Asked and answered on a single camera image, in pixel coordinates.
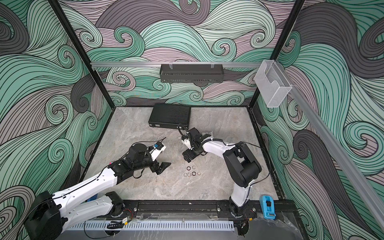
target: black case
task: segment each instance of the black case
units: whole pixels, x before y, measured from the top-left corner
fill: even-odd
[[[160,80],[163,83],[222,83],[224,69],[222,64],[162,64]]]
[[[189,128],[190,106],[156,103],[149,117],[150,127],[177,129],[179,123]]]

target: wave pattern wallpaper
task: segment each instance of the wave pattern wallpaper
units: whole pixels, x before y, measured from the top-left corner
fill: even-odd
[[[91,61],[269,59],[294,0],[60,0]],[[309,4],[321,2],[310,0]],[[248,105],[257,69],[223,83],[161,83],[159,68],[99,68],[119,106]]]
[[[384,199],[383,33],[383,1],[306,5],[278,60]],[[284,193],[311,239],[384,239],[295,99],[266,108],[260,97],[256,112]]]
[[[111,112],[46,0],[0,1],[0,238],[77,183]]]

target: gray marble surface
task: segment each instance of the gray marble surface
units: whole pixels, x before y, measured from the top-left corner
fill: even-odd
[[[172,164],[161,174],[146,169],[139,179],[129,178],[122,183],[101,192],[116,191],[122,199],[139,200],[221,200],[229,199],[233,190],[233,180],[225,161],[213,154],[198,156],[187,163],[182,152],[187,148],[181,142],[176,129],[152,128],[148,119],[152,108],[117,108],[103,139],[96,151],[86,178],[100,172],[109,162],[123,156],[132,143],[152,141],[167,137],[163,144],[167,147],[157,158],[158,162]],[[225,142],[246,141],[258,145],[257,137],[246,108],[192,108],[190,128],[200,132],[213,132],[213,137]],[[262,166],[258,179],[268,174],[268,169],[260,149],[249,146]],[[187,171],[187,166],[195,169]],[[184,177],[184,173],[200,172],[201,175]],[[271,195],[278,200],[270,177],[252,186],[251,200],[260,195]]]

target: blue tape dispenser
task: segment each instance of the blue tape dispenser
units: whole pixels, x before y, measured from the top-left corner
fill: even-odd
[[[260,205],[262,206],[263,216],[265,219],[275,219],[275,205],[271,196],[262,195],[260,197]]]

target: clear plastic holder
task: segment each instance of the clear plastic holder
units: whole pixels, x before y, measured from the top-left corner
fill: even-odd
[[[254,80],[266,106],[277,108],[292,89],[283,66],[275,60],[264,60]]]

